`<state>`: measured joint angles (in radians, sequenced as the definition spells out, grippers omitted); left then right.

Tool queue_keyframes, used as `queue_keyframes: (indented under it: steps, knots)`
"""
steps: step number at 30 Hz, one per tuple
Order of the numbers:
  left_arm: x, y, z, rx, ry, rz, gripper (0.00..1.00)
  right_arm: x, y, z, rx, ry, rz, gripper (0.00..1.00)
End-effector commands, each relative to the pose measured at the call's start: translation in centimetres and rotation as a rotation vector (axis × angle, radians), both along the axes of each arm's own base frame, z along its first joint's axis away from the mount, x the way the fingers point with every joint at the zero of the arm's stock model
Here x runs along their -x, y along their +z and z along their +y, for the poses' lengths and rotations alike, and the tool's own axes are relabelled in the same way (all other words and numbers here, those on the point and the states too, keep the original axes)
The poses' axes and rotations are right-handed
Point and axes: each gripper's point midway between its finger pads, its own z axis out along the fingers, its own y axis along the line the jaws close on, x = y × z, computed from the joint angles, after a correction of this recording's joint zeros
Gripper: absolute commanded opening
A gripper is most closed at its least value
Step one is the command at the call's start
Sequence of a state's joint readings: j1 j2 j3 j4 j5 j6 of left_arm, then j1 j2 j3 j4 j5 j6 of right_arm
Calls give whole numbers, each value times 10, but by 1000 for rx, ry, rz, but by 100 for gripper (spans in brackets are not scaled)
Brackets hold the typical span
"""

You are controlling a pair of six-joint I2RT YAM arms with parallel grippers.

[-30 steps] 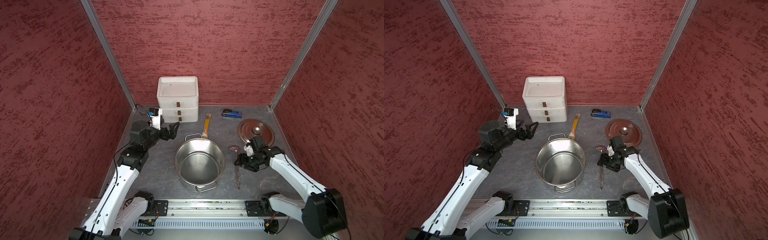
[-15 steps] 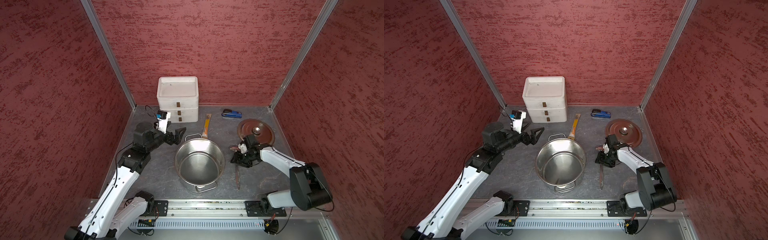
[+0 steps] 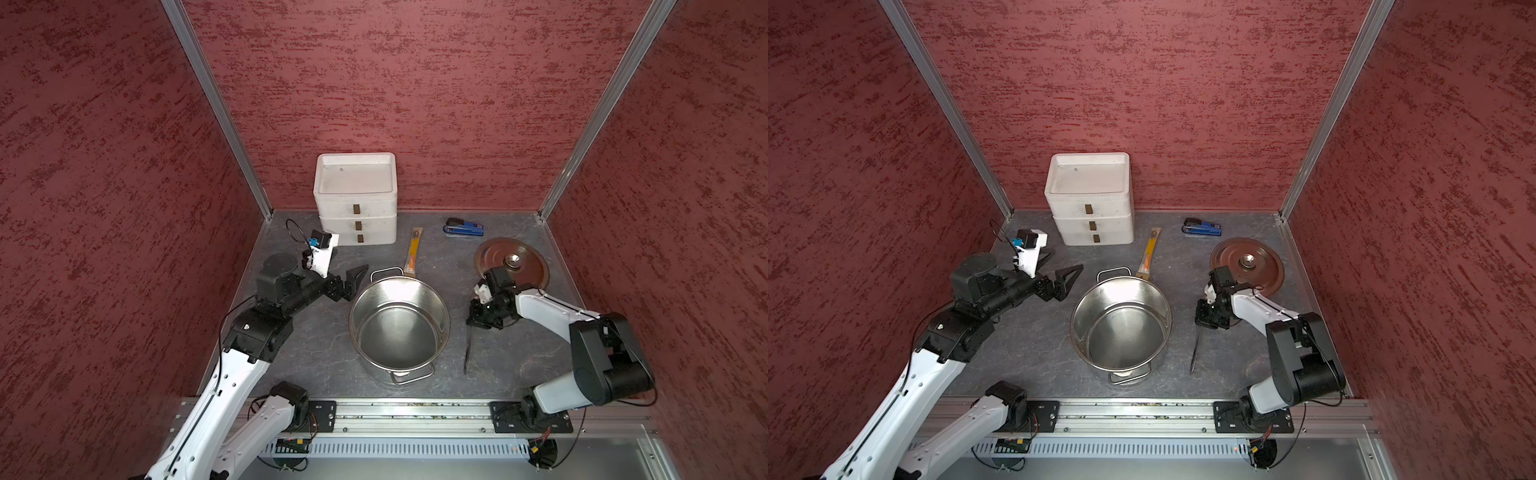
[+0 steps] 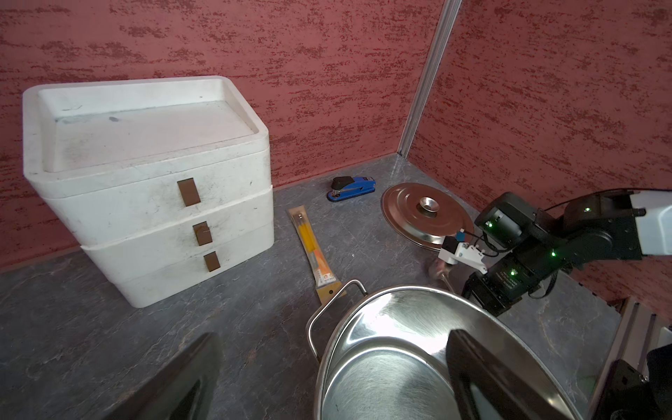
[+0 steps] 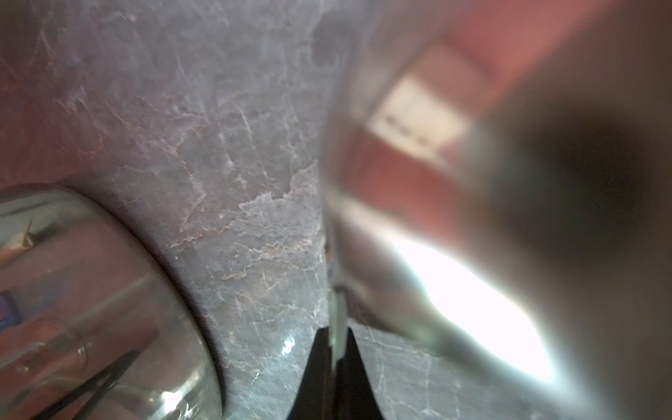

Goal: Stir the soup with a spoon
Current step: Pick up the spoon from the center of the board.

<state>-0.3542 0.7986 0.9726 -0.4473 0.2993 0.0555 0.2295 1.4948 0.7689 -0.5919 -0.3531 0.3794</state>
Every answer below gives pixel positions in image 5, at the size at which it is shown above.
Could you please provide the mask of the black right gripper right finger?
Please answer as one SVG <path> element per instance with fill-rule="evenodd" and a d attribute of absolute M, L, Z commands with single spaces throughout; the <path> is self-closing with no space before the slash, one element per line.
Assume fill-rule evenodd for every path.
<path fill-rule="evenodd" d="M 354 333 L 348 328 L 346 352 L 338 361 L 335 389 L 335 418 L 383 420 L 365 369 Z"/>

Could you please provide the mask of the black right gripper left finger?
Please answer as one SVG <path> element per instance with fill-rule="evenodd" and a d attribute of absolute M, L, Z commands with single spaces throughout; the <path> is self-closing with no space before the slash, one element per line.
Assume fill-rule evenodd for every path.
<path fill-rule="evenodd" d="M 287 420 L 331 419 L 331 350 L 328 328 L 318 329 Z"/>

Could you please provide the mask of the steel pot lid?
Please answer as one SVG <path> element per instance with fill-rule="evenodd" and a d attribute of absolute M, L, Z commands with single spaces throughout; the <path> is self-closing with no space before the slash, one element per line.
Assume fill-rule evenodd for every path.
<path fill-rule="evenodd" d="M 325 135 L 335 283 L 390 332 L 670 418 L 670 2 L 390 1 Z"/>

